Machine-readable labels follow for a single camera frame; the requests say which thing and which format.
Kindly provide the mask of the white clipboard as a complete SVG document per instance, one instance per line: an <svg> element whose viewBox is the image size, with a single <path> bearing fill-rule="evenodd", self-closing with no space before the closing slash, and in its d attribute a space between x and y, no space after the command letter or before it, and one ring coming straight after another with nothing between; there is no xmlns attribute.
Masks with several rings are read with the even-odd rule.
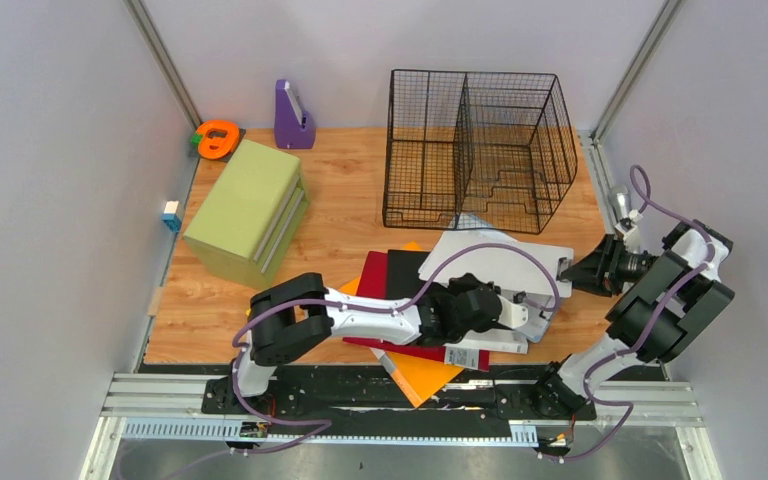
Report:
<svg viewBox="0 0 768 480"><path fill-rule="evenodd" d="M418 276L427 280L443 261L454 254L468 247L487 243L515 246L530 254L537 262L532 263L520 254L506 249L483 247L454 260L434 277L434 281L444 284L451 278L470 273L483 282L494 283L508 295L526 292L551 297L552 287L540 268L544 267L550 276L557 280L561 263L574 257L574 250L569 247L519 242L498 231L445 231L419 267Z"/></svg>

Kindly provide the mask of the black wire mesh basket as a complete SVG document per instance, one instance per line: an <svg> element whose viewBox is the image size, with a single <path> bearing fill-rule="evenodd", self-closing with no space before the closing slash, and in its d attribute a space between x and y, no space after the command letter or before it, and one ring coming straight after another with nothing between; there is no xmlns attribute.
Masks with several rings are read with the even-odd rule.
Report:
<svg viewBox="0 0 768 480"><path fill-rule="evenodd" d="M394 69L384 226L541 233L578 173L553 73Z"/></svg>

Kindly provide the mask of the papers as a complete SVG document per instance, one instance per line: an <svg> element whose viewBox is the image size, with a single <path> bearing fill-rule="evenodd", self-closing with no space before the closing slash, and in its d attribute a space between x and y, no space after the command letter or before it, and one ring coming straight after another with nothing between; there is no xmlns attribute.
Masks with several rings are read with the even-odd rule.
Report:
<svg viewBox="0 0 768 480"><path fill-rule="evenodd" d="M461 214L456 221L450 222L450 226L453 228L451 231L493 230L511 237L510 235L493 228L491 224L473 214ZM530 254L525 258L532 261L532 263L537 262ZM540 270L552 287L553 295L551 297L547 295L528 294L526 292L518 292L508 295L499 287L502 296L513 303L522 304L528 307L530 318L524 327L516 331L524 335L525 338L532 343L539 342L548 330L550 322L555 315L557 308L560 306L560 303L555 299L565 299L571 295L572 291L569 282L563 282L558 279L554 280L544 267L541 267Z"/></svg>

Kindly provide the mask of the green drawer cabinet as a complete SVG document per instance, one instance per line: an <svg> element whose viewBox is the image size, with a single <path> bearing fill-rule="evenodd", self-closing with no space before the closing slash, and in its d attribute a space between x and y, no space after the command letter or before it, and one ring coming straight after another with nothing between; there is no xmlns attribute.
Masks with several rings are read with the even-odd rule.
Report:
<svg viewBox="0 0 768 480"><path fill-rule="evenodd" d="M273 284L309 204L299 157L244 140L183 239L210 274L263 290Z"/></svg>

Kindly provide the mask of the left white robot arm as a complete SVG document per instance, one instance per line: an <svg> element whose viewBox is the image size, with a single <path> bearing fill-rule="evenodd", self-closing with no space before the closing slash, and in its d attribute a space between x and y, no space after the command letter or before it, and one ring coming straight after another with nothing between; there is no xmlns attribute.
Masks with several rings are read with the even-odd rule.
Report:
<svg viewBox="0 0 768 480"><path fill-rule="evenodd" d="M331 337L395 345L457 344L468 334L514 332L529 317L526 306L472 274L442 285L428 281L412 298L349 295L305 273L253 296L246 325L232 340L240 351L228 400L243 413L258 411L275 370Z"/></svg>

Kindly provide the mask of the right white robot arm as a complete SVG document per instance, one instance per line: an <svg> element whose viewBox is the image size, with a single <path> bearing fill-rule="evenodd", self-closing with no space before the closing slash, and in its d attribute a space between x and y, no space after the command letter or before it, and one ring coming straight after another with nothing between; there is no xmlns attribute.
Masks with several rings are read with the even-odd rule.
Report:
<svg viewBox="0 0 768 480"><path fill-rule="evenodd" d="M732 240L705 224L680 222L662 239L663 252L635 253L617 234L606 235L560 277L580 291L617 297L605 334L586 351L552 362L528 401L539 415L566 418L590 403L614 375L682 353L731 303L719 265Z"/></svg>

